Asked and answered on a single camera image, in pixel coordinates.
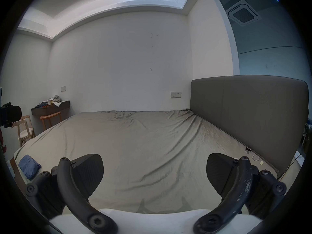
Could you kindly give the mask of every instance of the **upholstered headboard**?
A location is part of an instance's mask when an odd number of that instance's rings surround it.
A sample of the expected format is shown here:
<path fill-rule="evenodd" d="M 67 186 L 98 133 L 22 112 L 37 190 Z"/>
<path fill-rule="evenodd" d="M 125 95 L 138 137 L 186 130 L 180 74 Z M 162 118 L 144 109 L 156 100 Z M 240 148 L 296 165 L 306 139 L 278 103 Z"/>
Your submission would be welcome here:
<path fill-rule="evenodd" d="M 308 86 L 279 76 L 193 80 L 191 110 L 250 147 L 281 175 L 308 118 Z"/>

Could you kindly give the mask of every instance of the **wall-mounted desk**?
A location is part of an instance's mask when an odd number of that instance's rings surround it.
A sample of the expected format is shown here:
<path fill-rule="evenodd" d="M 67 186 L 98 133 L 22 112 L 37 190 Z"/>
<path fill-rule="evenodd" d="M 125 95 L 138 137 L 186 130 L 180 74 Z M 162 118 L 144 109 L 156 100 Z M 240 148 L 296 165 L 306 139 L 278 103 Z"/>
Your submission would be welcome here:
<path fill-rule="evenodd" d="M 69 103 L 69 100 L 66 100 L 66 101 L 63 101 L 59 107 L 52 104 L 47 107 L 32 108 L 32 115 L 34 116 L 51 115 L 58 111 L 61 111 L 63 109 L 70 108 L 70 107 L 71 105 Z"/>

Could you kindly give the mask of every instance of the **bed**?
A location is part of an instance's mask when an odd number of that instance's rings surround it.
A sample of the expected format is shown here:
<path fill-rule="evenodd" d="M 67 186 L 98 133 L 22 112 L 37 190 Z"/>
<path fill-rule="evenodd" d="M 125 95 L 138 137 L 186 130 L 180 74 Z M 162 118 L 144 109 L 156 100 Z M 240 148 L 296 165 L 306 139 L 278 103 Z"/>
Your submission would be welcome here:
<path fill-rule="evenodd" d="M 80 113 L 29 140 L 14 159 L 18 164 L 28 154 L 41 164 L 41 172 L 51 171 L 61 157 L 99 154 L 104 176 L 89 198 L 97 209 L 135 213 L 214 209 L 221 197 L 207 179 L 209 154 L 247 155 L 259 170 L 278 177 L 298 147 L 307 107 L 307 86 L 300 80 L 276 76 L 193 80 L 190 109 Z M 246 146 L 251 153 L 246 153 Z M 254 154 L 260 160 L 252 160 Z"/>

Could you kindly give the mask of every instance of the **wooden stool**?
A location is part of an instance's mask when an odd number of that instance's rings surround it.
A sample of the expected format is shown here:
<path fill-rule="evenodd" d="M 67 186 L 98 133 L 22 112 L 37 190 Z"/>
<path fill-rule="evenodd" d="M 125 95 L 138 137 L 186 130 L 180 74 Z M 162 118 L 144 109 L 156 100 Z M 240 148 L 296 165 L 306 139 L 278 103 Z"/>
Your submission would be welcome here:
<path fill-rule="evenodd" d="M 51 124 L 51 120 L 50 120 L 50 119 L 51 119 L 52 117 L 57 116 L 57 115 L 60 116 L 60 122 L 61 122 L 61 121 L 62 121 L 62 117 L 61 117 L 61 115 L 60 115 L 60 112 L 56 112 L 56 113 L 51 114 L 51 115 L 43 115 L 43 116 L 40 116 L 40 119 L 42 120 L 42 124 L 43 124 L 44 130 L 46 130 L 46 126 L 45 126 L 44 120 L 45 120 L 45 119 L 49 119 L 50 127 L 52 127 L 52 124 Z"/>

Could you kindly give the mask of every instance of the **mattress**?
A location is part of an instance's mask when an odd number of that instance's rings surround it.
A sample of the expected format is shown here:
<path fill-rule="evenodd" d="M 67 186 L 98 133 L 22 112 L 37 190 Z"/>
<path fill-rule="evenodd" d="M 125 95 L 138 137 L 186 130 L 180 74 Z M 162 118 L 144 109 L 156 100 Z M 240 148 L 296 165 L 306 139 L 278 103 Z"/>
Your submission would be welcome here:
<path fill-rule="evenodd" d="M 90 204 L 135 213 L 175 213 L 214 209 L 220 203 L 207 179 L 209 154 L 247 155 L 245 146 L 189 109 L 108 111 L 74 115 L 29 140 L 14 154 L 28 154 L 51 171 L 60 158 L 99 154 L 104 176 Z"/>

